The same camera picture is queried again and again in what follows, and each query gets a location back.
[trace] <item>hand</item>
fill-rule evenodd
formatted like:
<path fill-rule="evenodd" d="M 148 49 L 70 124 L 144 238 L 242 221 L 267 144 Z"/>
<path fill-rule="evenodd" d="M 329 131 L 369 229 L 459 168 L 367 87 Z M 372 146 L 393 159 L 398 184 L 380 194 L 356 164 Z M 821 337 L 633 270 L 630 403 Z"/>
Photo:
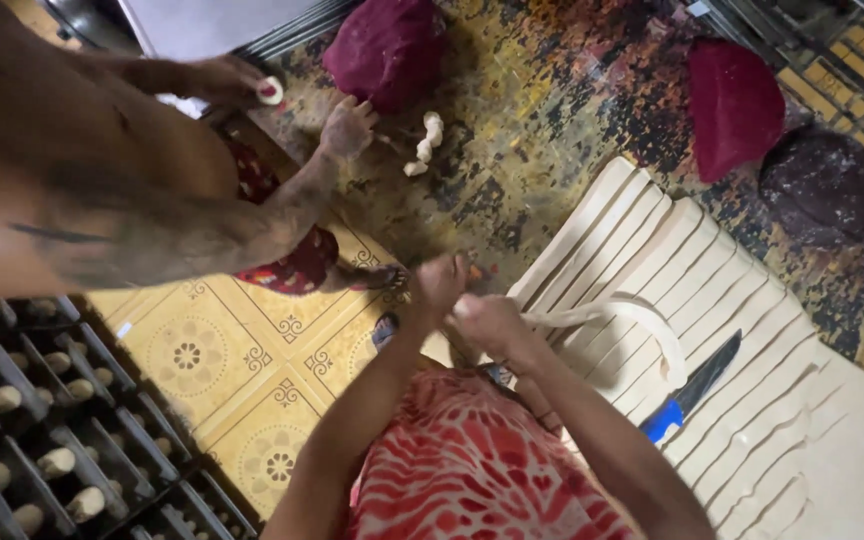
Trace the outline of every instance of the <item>hand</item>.
<path fill-rule="evenodd" d="M 358 104 L 355 96 L 348 96 L 325 120 L 319 148 L 337 160 L 353 160 L 372 144 L 372 127 L 376 122 L 378 114 L 373 112 L 371 103 Z"/>
<path fill-rule="evenodd" d="M 233 55 L 186 64 L 181 97 L 198 97 L 213 105 L 253 109 L 261 104 L 256 90 L 265 81 L 257 67 Z"/>
<path fill-rule="evenodd" d="M 438 327 L 466 291 L 466 274 L 466 263 L 459 254 L 440 255 L 419 265 L 409 280 L 410 316 L 429 330 Z"/>
<path fill-rule="evenodd" d="M 472 345 L 516 375 L 535 372 L 536 355 L 531 351 L 538 338 L 511 298 L 463 294 L 454 313 L 456 329 Z"/>

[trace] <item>knife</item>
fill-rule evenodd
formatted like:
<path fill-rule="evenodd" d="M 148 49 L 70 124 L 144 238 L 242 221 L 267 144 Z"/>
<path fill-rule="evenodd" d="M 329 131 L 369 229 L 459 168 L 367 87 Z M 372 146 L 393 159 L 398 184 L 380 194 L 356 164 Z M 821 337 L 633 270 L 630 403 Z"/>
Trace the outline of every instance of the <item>knife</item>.
<path fill-rule="evenodd" d="M 670 426 L 681 427 L 689 413 L 702 401 L 702 398 L 715 387 L 729 364 L 736 359 L 739 345 L 742 344 L 742 329 L 726 339 L 718 350 L 712 353 L 695 373 L 691 374 L 685 386 L 673 392 L 668 399 L 638 427 L 653 443 L 666 436 Z"/>

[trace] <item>maroon dough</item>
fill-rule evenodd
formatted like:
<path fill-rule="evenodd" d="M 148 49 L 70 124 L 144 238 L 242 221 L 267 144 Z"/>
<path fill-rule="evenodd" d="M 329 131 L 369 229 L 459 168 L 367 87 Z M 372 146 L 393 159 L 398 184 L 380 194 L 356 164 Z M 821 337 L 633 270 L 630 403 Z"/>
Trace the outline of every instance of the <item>maroon dough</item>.
<path fill-rule="evenodd" d="M 322 64 L 340 91 L 393 115 L 435 88 L 445 52 L 446 22 L 432 0 L 366 0 Z"/>
<path fill-rule="evenodd" d="M 725 39 L 699 38 L 688 74 L 699 179 L 711 184 L 765 156 L 783 134 L 786 99 L 762 58 Z"/>
<path fill-rule="evenodd" d="M 864 147 L 855 139 L 814 126 L 789 131 L 766 154 L 758 191 L 799 243 L 864 244 Z"/>

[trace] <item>red floral fabric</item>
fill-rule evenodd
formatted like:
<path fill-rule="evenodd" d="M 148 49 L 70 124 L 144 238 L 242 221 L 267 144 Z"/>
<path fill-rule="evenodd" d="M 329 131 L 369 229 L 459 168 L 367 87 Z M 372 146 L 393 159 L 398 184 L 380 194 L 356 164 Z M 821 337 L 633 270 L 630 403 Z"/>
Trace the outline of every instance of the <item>red floral fabric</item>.
<path fill-rule="evenodd" d="M 368 451 L 349 540 L 625 540 L 555 436 L 474 371 L 417 374 Z"/>
<path fill-rule="evenodd" d="M 262 166 L 254 149 L 235 140 L 225 142 L 238 169 L 239 199 L 261 205 L 282 183 Z M 232 275 L 261 288 L 299 296 L 321 287 L 327 271 L 338 260 L 339 243 L 335 235 L 314 225 L 287 256 Z"/>

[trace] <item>paint-stained table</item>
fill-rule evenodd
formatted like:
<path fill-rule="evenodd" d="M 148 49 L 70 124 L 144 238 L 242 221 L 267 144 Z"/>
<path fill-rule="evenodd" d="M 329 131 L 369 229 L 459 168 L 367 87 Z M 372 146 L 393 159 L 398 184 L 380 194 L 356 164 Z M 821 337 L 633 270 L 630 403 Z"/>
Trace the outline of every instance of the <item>paint-stained table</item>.
<path fill-rule="evenodd" d="M 864 251 L 791 242 L 747 165 L 714 185 L 696 175 L 686 56 L 702 30 L 659 19 L 644 0 L 445 0 L 441 84 L 384 118 L 405 147 L 373 144 L 340 180 L 347 218 L 405 263 L 474 249 L 486 287 L 504 292 L 546 247 L 597 170 L 623 155 L 674 195 L 694 197 L 795 291 L 821 338 L 864 368 Z M 259 118 L 299 158 L 336 95 L 321 58 L 333 34 L 270 64 L 285 102 Z M 402 174 L 438 112 L 445 136 L 429 172 Z"/>

